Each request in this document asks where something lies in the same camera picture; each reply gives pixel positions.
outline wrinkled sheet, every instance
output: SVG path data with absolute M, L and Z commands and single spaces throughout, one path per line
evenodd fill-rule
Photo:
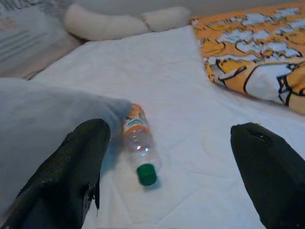
M 33 80 L 129 99 L 149 120 L 159 182 L 141 187 L 113 141 L 102 164 L 102 208 L 96 217 L 91 207 L 85 229 L 263 229 L 232 154 L 231 126 L 259 123 L 305 157 L 305 118 L 211 84 L 191 26 L 89 42 Z

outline plastic bottle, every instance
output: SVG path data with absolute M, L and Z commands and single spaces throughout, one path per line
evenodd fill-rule
M 132 104 L 131 111 L 124 121 L 123 131 L 129 160 L 140 184 L 143 186 L 154 184 L 157 180 L 156 166 L 160 166 L 160 162 L 154 152 L 152 135 L 140 106 Z

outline cartoon print fabric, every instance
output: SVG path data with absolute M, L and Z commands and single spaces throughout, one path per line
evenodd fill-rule
M 305 3 L 194 17 L 210 80 L 305 115 Z

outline orange bottle label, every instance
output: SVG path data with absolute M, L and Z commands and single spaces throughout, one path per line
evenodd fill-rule
M 139 105 L 132 104 L 129 115 L 126 117 L 123 123 L 124 135 L 140 129 L 148 131 L 144 110 Z

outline gray pillow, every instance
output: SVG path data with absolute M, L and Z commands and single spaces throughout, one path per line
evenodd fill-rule
M 0 223 L 39 165 L 80 123 L 101 118 L 112 136 L 130 102 L 49 87 L 20 79 L 0 79 Z

